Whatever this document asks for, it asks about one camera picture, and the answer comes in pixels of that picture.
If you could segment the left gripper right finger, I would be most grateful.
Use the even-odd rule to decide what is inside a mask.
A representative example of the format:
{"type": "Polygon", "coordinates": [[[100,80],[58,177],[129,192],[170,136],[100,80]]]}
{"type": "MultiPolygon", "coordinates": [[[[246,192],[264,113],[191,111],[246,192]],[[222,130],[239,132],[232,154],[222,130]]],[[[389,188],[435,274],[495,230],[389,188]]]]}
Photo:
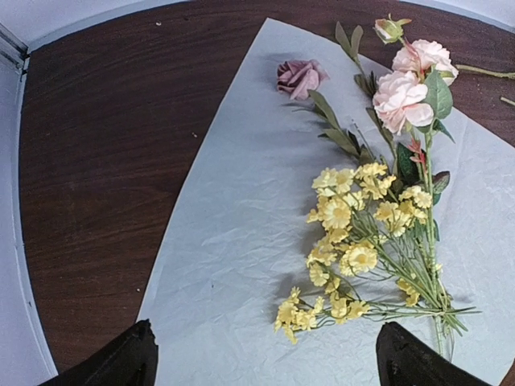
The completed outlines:
{"type": "Polygon", "coordinates": [[[376,341],[382,386],[480,386],[486,383],[456,367],[397,322],[384,324],[376,341]]]}

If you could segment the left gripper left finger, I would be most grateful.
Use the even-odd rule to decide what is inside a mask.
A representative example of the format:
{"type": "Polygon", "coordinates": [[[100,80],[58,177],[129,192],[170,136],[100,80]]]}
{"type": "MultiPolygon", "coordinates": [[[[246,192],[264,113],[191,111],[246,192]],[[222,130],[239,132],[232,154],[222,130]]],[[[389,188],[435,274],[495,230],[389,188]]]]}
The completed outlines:
{"type": "Polygon", "coordinates": [[[159,346],[150,321],[141,320],[88,359],[45,384],[153,386],[158,361],[159,346]]]}

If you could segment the yellow fake flower bunch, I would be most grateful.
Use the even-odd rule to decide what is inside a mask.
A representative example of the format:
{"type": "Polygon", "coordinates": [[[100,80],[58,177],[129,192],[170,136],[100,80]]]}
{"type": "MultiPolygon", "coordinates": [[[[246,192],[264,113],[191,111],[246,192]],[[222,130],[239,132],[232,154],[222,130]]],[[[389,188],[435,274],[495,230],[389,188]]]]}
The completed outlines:
{"type": "Polygon", "coordinates": [[[430,317],[440,335],[467,330],[459,316],[475,309],[454,307],[446,290],[447,307],[435,296],[426,265],[427,210],[415,197],[425,192],[424,184],[395,193],[396,180],[379,162],[326,168],[313,180],[317,202],[307,220],[324,234],[307,254],[306,267],[318,293],[309,301],[293,287],[274,321],[292,343],[301,332],[358,318],[430,317]]]}

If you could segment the pink rose stem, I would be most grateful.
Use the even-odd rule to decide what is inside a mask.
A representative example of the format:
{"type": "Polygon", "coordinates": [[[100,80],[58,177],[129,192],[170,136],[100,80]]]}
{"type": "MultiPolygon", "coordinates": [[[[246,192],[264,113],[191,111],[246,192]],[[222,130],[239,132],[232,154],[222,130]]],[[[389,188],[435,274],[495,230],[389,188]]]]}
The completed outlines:
{"type": "Polygon", "coordinates": [[[449,86],[459,75],[451,63],[450,52],[436,41],[418,39],[410,42],[403,27],[408,18],[397,21],[380,18],[374,30],[384,44],[400,43],[402,48],[393,58],[392,72],[377,81],[373,107],[393,134],[403,130],[411,132],[412,161],[418,164],[425,192],[415,197],[427,210],[426,242],[429,256],[426,265],[431,273],[436,298],[443,308],[449,304],[448,296],[439,278],[435,255],[437,225],[434,220],[435,184],[431,165],[431,148],[437,134],[435,125],[447,117],[453,105],[449,86]]]}

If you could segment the purple rose stem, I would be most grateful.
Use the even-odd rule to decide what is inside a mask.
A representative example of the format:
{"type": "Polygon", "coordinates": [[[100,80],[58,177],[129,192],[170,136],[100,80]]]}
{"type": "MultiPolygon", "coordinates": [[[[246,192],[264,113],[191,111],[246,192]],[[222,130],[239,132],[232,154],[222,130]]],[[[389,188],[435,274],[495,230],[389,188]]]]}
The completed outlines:
{"type": "MultiPolygon", "coordinates": [[[[357,26],[351,35],[347,35],[340,23],[336,24],[335,37],[345,54],[359,68],[354,76],[355,83],[367,97],[373,97],[377,91],[377,77],[374,73],[366,74],[359,58],[359,48],[364,34],[363,28],[357,26]]],[[[317,91],[322,81],[329,75],[317,60],[287,60],[277,69],[277,90],[289,95],[292,101],[311,100],[313,112],[328,127],[320,135],[336,143],[345,153],[352,155],[361,164],[377,160],[386,163],[382,156],[375,156],[367,143],[360,144],[354,133],[342,129],[332,107],[325,97],[317,91]]]]}

